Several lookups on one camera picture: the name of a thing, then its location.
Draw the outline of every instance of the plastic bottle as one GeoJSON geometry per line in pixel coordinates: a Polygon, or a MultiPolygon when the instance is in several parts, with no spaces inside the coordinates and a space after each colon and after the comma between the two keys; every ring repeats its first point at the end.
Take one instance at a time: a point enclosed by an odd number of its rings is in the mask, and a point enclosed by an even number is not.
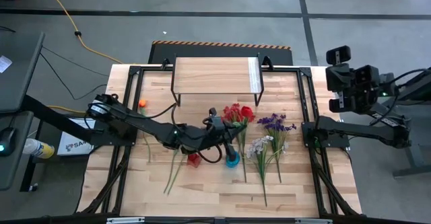
{"type": "Polygon", "coordinates": [[[43,159],[50,158],[55,152],[55,148],[49,144],[37,141],[36,139],[27,139],[24,145],[23,154],[31,154],[34,157],[43,159]]]}

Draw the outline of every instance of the desk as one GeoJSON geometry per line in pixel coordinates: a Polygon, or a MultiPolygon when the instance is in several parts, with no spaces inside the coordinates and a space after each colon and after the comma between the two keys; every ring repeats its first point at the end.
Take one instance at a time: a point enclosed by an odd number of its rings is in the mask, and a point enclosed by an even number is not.
{"type": "MultiPolygon", "coordinates": [[[[106,92],[123,98],[129,65],[113,65],[106,92]]],[[[321,115],[339,118],[328,109],[333,94],[327,91],[325,68],[311,67],[317,103],[321,115]]],[[[174,102],[170,92],[171,72],[145,72],[141,97],[147,100],[147,115],[161,112],[174,102]]],[[[263,73],[265,92],[258,107],[249,95],[189,95],[176,109],[177,123],[186,122],[201,126],[208,109],[215,107],[222,113],[224,106],[233,103],[250,106],[257,118],[271,113],[285,113],[287,122],[300,126],[303,121],[296,76],[289,73],[263,73]]],[[[307,82],[304,79],[308,96],[307,82]]],[[[170,122],[170,114],[156,118],[170,122]]],[[[312,181],[308,150],[302,143],[301,130],[292,131],[288,137],[290,147],[280,159],[282,184],[279,183],[275,164],[268,167],[266,191],[268,207],[265,207],[263,190],[258,173],[252,163],[246,165],[247,183],[244,183],[242,167],[228,169],[224,161],[209,164],[202,161],[195,169],[184,165],[178,174],[169,196],[163,194],[167,183],[172,151],[163,148],[155,138],[147,136],[151,146],[151,163],[147,162],[147,146],[143,133],[138,132],[132,148],[123,195],[122,216],[182,216],[182,217],[318,217],[316,196],[312,181]]],[[[247,143],[263,136],[263,130],[255,123],[247,130],[247,143]]],[[[344,152],[328,149],[333,183],[353,209],[360,212],[360,203],[352,167],[344,152]]],[[[105,146],[94,152],[88,161],[82,196],[78,211],[86,208],[106,182],[112,147],[105,146]]],[[[217,150],[203,151],[207,158],[215,159],[217,150]]],[[[176,158],[178,167],[180,157],[176,158]]],[[[327,190],[323,187],[325,206],[329,209],[327,190]]]]}

